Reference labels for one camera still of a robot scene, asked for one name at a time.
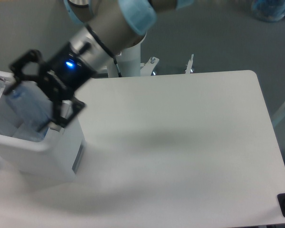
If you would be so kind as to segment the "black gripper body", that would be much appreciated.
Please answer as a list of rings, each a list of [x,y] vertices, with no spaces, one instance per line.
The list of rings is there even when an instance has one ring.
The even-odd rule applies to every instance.
[[[37,84],[50,101],[70,100],[95,74],[96,71],[83,62],[68,42],[52,58],[40,63]]]

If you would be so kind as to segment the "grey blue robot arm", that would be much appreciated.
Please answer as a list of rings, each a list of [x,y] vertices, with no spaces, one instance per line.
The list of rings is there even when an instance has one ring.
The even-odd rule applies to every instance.
[[[178,10],[190,0],[99,0],[92,17],[50,59],[30,49],[10,64],[14,83],[7,104],[33,130],[67,127],[85,108],[76,91],[124,49],[142,38],[158,13]]]

